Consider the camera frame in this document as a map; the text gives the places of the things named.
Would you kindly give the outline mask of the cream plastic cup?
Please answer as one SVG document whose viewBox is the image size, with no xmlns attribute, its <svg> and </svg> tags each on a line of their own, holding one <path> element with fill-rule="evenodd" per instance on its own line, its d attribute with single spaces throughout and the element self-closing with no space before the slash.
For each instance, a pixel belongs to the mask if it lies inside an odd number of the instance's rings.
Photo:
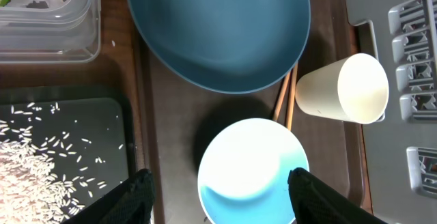
<svg viewBox="0 0 437 224">
<path fill-rule="evenodd" d="M 357 53 L 302 76 L 296 103 L 306 114 L 333 120 L 371 124 L 389 101 L 389 82 L 380 62 Z"/>
</svg>

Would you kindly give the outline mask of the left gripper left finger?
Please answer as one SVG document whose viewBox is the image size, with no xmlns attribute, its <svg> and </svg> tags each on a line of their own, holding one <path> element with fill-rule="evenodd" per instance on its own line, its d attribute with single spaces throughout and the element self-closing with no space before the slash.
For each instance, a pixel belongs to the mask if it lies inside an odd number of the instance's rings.
<svg viewBox="0 0 437 224">
<path fill-rule="evenodd" d="M 141 169 L 64 224 L 150 224 L 154 200 L 152 172 Z"/>
</svg>

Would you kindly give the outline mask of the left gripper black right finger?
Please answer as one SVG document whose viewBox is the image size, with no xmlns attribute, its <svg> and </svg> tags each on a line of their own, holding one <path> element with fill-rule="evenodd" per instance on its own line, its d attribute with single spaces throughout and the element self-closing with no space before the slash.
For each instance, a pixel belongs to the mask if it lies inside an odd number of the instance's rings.
<svg viewBox="0 0 437 224">
<path fill-rule="evenodd" d="M 287 183 L 298 224 L 386 224 L 301 167 Z"/>
</svg>

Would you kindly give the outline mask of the light blue bowl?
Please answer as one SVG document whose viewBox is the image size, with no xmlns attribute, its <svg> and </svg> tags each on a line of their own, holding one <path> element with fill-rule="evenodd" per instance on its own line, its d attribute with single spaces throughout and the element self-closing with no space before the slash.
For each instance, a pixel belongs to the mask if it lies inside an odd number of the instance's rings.
<svg viewBox="0 0 437 224">
<path fill-rule="evenodd" d="M 223 129 L 205 150 L 197 176 L 199 200 L 215 224 L 293 223 L 290 171 L 309 169 L 300 141 L 264 118 Z"/>
</svg>

